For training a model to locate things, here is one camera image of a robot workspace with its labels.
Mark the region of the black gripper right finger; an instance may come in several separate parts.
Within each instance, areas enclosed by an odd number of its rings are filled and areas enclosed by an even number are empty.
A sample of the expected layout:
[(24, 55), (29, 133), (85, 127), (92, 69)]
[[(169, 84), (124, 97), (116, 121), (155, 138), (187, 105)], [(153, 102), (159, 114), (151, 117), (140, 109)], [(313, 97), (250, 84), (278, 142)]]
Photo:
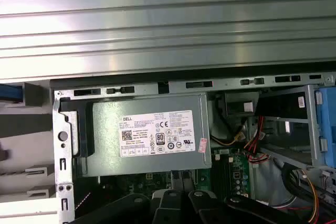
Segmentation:
[(183, 172), (183, 185), (188, 190), (196, 223), (306, 223), (241, 195), (231, 195), (220, 201), (211, 191), (196, 190), (187, 170)]

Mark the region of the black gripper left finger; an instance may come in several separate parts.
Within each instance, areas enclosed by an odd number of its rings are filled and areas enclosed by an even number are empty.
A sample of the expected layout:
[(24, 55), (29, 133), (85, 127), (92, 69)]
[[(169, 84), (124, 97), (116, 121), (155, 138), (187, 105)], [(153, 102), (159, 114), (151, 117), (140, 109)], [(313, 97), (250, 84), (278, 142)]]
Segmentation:
[(74, 223), (181, 223), (183, 173), (171, 172), (171, 189), (157, 190), (152, 198), (130, 194), (74, 220)]

